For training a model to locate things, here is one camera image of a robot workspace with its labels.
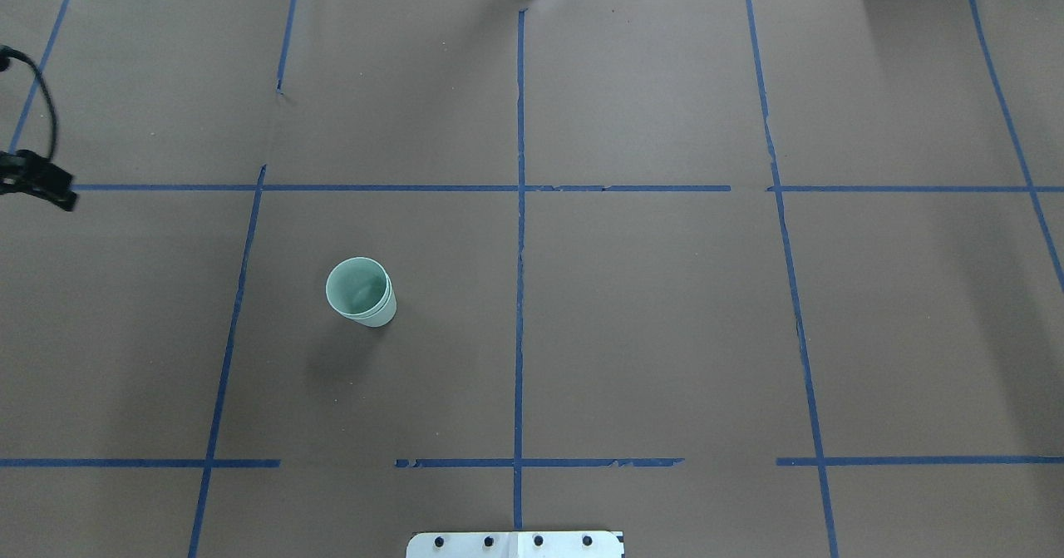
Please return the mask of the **mint green standing cup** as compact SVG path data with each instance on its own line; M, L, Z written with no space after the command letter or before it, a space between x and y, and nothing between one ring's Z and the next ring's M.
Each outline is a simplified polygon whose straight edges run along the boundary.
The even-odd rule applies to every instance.
M397 301L388 277L360 277L339 288L339 312L347 319L379 328L394 319Z

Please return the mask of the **brown paper table mat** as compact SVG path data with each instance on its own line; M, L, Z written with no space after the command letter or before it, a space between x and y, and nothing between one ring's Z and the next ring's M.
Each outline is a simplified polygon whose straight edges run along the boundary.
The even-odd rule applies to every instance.
M2 0L4 557L1060 557L1062 0ZM367 256L394 319L328 303Z

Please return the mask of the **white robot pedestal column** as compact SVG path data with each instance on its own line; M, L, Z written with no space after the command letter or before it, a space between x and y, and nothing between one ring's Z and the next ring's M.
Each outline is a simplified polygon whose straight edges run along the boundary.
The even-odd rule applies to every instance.
M624 534L614 531L422 532L406 557L624 557Z

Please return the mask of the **mint green cup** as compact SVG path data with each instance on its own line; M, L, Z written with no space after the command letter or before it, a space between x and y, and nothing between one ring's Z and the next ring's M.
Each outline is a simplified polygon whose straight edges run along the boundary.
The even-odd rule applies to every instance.
M339 288L339 312L347 319L379 328L394 319L397 301L388 277L360 277Z
M389 323L397 309L389 274L367 256L336 265L327 277L325 293L335 312L368 327Z

